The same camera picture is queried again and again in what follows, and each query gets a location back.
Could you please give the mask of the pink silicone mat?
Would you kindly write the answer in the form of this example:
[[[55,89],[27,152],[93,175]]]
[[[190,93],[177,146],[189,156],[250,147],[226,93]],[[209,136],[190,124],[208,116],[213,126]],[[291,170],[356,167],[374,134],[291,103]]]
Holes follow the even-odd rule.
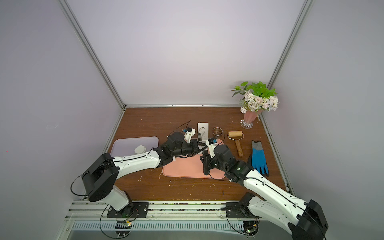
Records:
[[[211,179],[204,174],[204,165],[200,160],[202,154],[193,157],[175,158],[174,161],[163,167],[162,173],[166,177]]]

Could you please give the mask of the wooden rolling pin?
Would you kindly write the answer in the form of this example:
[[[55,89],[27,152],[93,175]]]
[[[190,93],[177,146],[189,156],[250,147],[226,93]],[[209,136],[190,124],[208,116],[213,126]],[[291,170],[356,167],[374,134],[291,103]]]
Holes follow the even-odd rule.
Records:
[[[238,155],[240,158],[244,156],[243,149],[241,146],[241,139],[244,138],[244,134],[242,131],[229,131],[228,132],[228,138],[235,142],[236,148],[238,151]]]

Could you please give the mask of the black handled metal scraper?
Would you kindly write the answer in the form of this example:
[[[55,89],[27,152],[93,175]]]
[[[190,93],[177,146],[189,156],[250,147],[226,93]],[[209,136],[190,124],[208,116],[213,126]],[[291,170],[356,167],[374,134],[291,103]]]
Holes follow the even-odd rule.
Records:
[[[206,143],[209,138],[209,123],[198,123],[198,141],[201,143]],[[209,175],[209,163],[208,160],[203,157],[203,172],[204,175]]]

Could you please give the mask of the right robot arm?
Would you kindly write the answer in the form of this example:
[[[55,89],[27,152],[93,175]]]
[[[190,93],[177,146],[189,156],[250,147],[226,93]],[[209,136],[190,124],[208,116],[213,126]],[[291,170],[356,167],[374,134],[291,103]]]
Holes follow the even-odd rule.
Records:
[[[226,145],[203,150],[201,160],[206,174],[211,169],[256,194],[247,209],[288,232],[294,240],[324,240],[329,228],[324,211],[314,200],[302,200],[273,184],[248,163],[237,160]]]

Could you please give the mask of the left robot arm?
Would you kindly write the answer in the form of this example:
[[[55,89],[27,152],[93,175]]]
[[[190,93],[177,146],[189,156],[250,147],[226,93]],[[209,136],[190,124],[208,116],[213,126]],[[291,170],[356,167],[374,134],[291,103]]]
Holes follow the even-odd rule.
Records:
[[[81,176],[87,198],[89,202],[104,202],[116,211],[124,210],[132,201],[116,186],[116,180],[142,170],[163,167],[177,157],[193,157],[201,151],[199,145],[197,139],[174,132],[165,143],[143,154],[127,157],[102,154]]]

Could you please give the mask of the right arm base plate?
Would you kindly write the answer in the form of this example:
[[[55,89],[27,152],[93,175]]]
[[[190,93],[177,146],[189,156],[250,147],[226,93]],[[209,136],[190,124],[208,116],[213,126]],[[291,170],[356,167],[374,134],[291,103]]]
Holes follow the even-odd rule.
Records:
[[[226,212],[228,218],[244,218],[244,219],[256,219],[261,216],[254,215],[249,209],[249,203],[243,202],[227,202],[222,211]]]

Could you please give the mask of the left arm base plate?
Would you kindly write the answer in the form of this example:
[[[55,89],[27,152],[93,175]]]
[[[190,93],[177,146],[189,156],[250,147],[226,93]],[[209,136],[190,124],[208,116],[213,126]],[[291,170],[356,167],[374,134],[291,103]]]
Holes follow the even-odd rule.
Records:
[[[109,207],[107,218],[146,218],[148,210],[148,202],[132,202],[120,211],[115,210],[113,207]]]

